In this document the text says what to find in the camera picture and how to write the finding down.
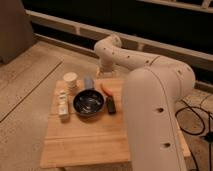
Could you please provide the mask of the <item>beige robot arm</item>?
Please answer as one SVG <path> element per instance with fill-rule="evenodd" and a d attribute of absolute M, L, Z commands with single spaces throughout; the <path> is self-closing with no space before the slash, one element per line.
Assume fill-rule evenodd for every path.
<path fill-rule="evenodd" d="M 122 109 L 133 171 L 187 171 L 175 117 L 175 104 L 195 86 L 192 68 L 181 61 L 127 50 L 117 35 L 94 45 L 100 70 L 116 64 L 130 73 L 122 85 Z"/>

